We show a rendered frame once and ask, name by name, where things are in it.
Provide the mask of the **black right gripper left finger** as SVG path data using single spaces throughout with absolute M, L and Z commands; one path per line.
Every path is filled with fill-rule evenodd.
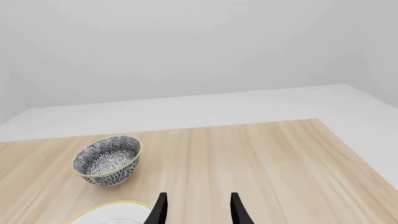
M 144 224 L 166 224 L 167 219 L 167 193 L 162 192 L 145 220 Z

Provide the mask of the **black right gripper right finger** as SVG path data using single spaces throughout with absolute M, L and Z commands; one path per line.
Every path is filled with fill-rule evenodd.
M 254 224 L 237 192 L 231 193 L 230 210 L 233 224 Z

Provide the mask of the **white plate with yellow rim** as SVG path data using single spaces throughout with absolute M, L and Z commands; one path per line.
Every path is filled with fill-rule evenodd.
M 144 224 L 152 209 L 137 201 L 115 201 L 91 208 L 67 224 Z

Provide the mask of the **black white patterned bowl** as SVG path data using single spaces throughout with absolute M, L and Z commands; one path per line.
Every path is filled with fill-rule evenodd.
M 137 168 L 142 145 L 132 136 L 111 136 L 84 147 L 73 159 L 73 170 L 97 186 L 125 182 Z

